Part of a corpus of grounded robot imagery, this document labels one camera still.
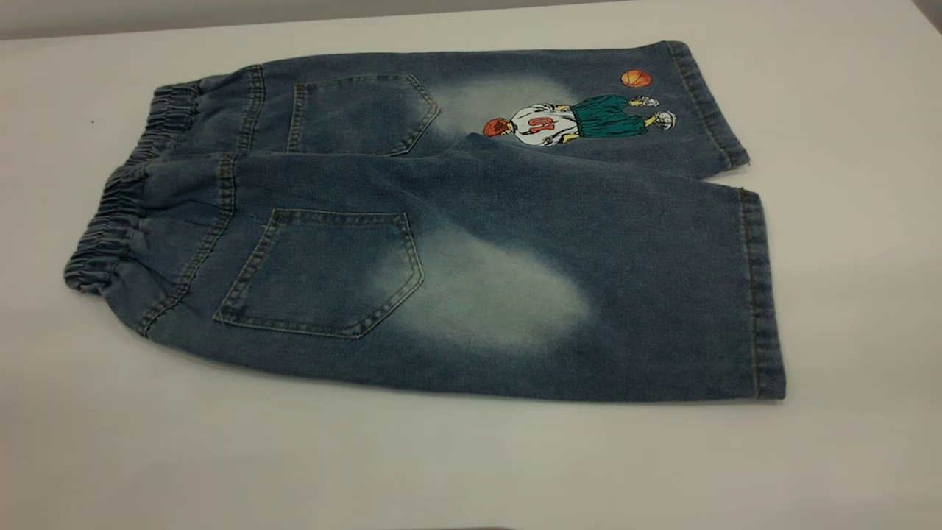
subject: printed graphic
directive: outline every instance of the printed graphic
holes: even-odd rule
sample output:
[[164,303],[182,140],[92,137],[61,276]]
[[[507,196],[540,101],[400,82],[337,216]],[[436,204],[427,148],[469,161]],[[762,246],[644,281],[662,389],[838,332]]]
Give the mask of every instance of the printed graphic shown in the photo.
[[628,99],[617,94],[591,97],[575,105],[538,103],[521,108],[509,120],[494,118],[484,125],[484,136],[513,134],[523,143],[548,147],[576,138],[628,138],[647,132],[655,125],[668,130],[676,116],[669,111],[656,112],[644,119],[625,114],[629,107],[657,107],[660,102],[646,95]]
[[651,75],[644,70],[629,70],[622,74],[622,84],[631,89],[643,89],[651,84]]

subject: basketball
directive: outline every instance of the basketball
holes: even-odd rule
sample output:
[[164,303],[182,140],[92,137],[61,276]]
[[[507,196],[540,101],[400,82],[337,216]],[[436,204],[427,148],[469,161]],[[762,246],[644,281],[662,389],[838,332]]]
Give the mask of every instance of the basketball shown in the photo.
[[622,74],[622,84],[632,89],[643,89],[651,84],[651,75],[644,70],[629,70]]

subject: hem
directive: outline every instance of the hem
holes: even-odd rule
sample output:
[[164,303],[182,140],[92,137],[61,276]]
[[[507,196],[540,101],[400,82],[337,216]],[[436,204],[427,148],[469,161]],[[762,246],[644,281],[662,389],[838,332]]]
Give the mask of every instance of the hem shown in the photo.
[[753,362],[756,399],[785,398],[785,367],[771,291],[769,240],[759,196],[739,190],[753,312]]
[[689,47],[680,41],[668,41],[667,44],[674,56],[674,64],[677,65],[677,69],[684,79],[687,92],[690,93],[693,103],[697,106],[701,121],[706,126],[710,138],[713,139],[716,147],[725,157],[726,169],[731,170],[748,164],[749,154],[739,143],[733,129],[729,127],[723,113],[720,112],[720,107],[713,99],[713,94],[709,91],[707,82],[704,80],[696,60],[693,59]]

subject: jeans shorts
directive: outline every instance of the jeans shorts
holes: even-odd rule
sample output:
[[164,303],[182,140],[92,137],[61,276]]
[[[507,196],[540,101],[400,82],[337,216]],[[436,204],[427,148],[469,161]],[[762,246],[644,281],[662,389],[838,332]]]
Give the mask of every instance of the jeans shorts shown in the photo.
[[65,280],[270,373],[781,399],[748,161],[681,42],[280,60],[156,91]]

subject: denim pocket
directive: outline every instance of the denim pocket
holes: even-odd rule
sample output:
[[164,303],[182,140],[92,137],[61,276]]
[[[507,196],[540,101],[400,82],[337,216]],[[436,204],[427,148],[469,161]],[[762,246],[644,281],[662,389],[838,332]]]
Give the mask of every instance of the denim pocket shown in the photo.
[[214,319],[359,339],[422,278],[404,213],[279,208]]
[[401,155],[438,115],[412,75],[360,75],[295,85],[289,153]]

